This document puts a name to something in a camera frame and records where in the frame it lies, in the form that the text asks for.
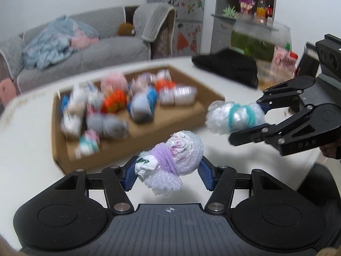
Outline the orange plastic bag bundle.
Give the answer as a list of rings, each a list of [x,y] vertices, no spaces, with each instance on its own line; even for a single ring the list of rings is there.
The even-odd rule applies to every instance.
[[[103,101],[101,112],[116,114],[127,107],[127,96],[121,89],[114,90]]]

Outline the white mesh sock bundle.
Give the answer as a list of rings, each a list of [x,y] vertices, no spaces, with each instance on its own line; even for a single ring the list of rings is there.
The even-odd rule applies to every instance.
[[[76,114],[64,113],[60,127],[66,138],[78,139],[81,134],[82,118]]]

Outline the brown plush toy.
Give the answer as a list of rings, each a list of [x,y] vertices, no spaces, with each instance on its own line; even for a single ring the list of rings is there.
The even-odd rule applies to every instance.
[[[134,36],[135,28],[131,23],[120,24],[117,32],[118,36]]]

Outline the grey sock bundle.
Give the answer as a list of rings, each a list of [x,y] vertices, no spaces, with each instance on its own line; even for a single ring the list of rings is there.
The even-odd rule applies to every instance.
[[[128,123],[115,114],[87,114],[86,124],[87,129],[95,131],[100,138],[125,139],[129,135]]]

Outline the grey fabric sofa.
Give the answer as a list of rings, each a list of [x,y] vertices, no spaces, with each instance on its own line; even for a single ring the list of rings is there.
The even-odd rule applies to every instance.
[[[96,69],[170,57],[175,14],[156,2],[63,15],[1,41],[1,80],[25,93]]]

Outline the clear plastic wrapped bundle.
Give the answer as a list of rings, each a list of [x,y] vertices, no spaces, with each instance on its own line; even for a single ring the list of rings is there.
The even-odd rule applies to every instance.
[[[175,86],[159,91],[159,103],[162,106],[190,106],[197,100],[197,88],[193,86]]]

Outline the pink plastic chair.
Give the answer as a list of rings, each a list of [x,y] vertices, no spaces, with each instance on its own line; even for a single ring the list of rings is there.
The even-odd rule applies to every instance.
[[[4,107],[17,96],[16,88],[10,78],[1,80],[0,82],[0,99]]]

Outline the glass fish tank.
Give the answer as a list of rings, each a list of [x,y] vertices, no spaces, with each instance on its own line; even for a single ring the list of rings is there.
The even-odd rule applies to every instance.
[[[231,32],[231,47],[244,55],[271,62],[275,47],[291,50],[290,27],[272,21],[261,22],[254,18],[239,18]]]

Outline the pink fluffy bird toy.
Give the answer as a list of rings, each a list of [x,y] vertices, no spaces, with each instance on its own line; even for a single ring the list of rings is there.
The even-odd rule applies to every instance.
[[[122,73],[111,73],[101,80],[101,90],[104,93],[112,93],[115,90],[128,91],[128,82]]]

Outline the blue white sock bundle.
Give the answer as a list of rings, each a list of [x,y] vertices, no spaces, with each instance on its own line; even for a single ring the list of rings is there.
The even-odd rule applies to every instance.
[[[136,123],[153,121],[157,100],[158,93],[153,86],[134,95],[127,104],[127,110],[132,120]]]

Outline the purple-banded bubble wrap bundle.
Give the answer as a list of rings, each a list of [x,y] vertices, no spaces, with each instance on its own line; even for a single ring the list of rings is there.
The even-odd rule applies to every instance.
[[[181,190],[182,176],[193,173],[204,156],[204,146],[191,131],[179,131],[166,142],[139,154],[134,172],[154,195],[168,197]]]

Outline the teal-banded plastic bundle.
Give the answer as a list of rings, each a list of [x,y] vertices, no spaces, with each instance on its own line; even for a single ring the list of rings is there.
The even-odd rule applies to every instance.
[[[228,135],[265,123],[265,113],[257,103],[240,105],[217,100],[208,107],[205,125],[214,134]]]

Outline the black knit hat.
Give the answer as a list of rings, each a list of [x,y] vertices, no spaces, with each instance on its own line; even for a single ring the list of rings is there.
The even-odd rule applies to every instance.
[[[217,53],[192,56],[192,63],[204,71],[258,88],[258,71],[254,58],[226,48]]]

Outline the brown cardboard box tray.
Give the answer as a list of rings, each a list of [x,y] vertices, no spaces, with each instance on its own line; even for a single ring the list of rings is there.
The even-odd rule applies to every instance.
[[[184,70],[169,64],[143,68],[141,70],[134,69],[133,72],[125,74],[125,77],[127,80],[132,80],[144,72],[157,73],[163,68],[169,70],[174,82],[197,88],[198,97],[196,103],[191,106],[165,107],[157,105],[154,112],[154,120],[144,124],[135,123],[129,117],[127,110],[121,110],[117,115],[128,123],[128,137],[123,140],[102,140],[99,152],[88,157],[76,157],[75,149],[78,145],[78,140],[66,138],[60,128],[62,119],[61,100],[65,95],[71,93],[70,90],[55,93],[51,121],[52,157],[65,174],[77,168],[85,170],[98,168],[163,142],[174,132],[201,127],[205,122],[208,106],[216,100],[225,99],[222,94],[218,93],[207,83],[202,83],[192,75],[187,75]]]

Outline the teal pink white sock bundle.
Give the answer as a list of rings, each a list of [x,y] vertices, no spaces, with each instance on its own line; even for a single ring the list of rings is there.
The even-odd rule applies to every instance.
[[[87,130],[79,139],[79,144],[75,149],[77,159],[90,156],[99,152],[100,138],[98,134],[90,129]]]

